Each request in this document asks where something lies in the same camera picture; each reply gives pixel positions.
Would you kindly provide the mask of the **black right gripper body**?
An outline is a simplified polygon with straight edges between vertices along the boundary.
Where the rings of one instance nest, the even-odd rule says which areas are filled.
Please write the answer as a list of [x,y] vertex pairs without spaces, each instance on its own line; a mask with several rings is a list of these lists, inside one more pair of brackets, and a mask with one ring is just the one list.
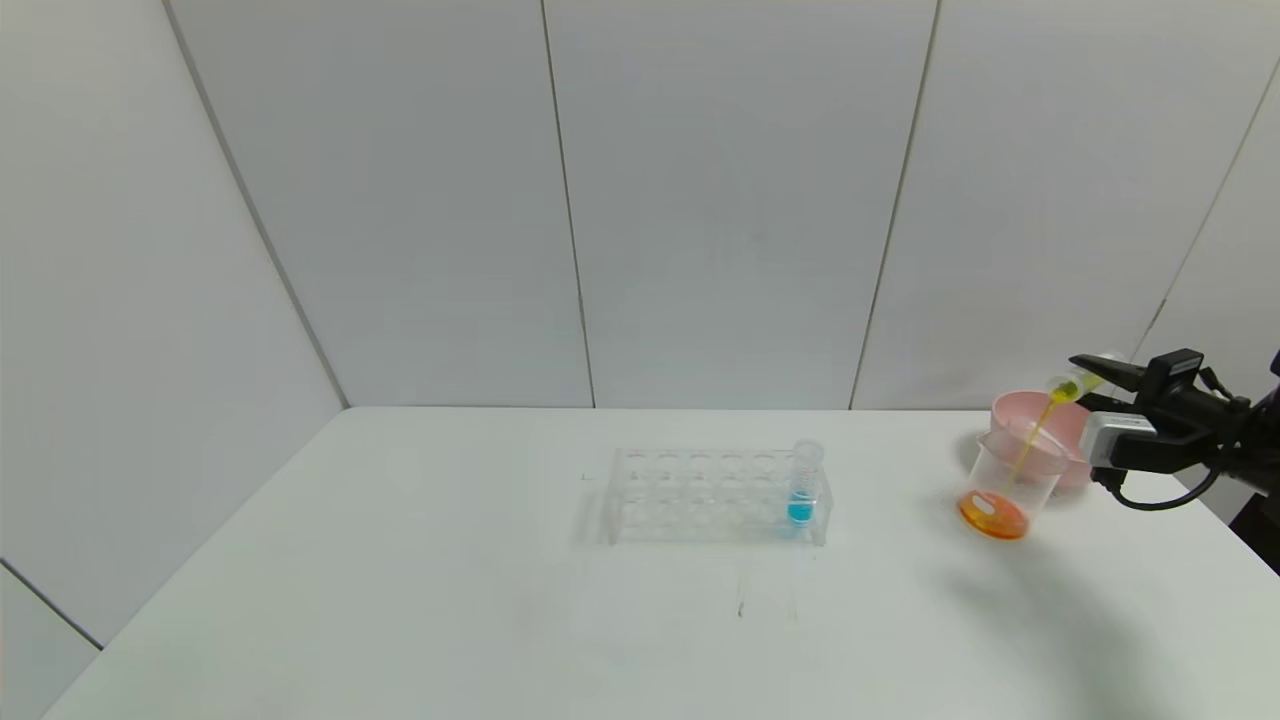
[[1230,392],[1202,352],[1181,348],[1149,360],[1134,405],[1161,437],[1228,437],[1245,428],[1252,402]]

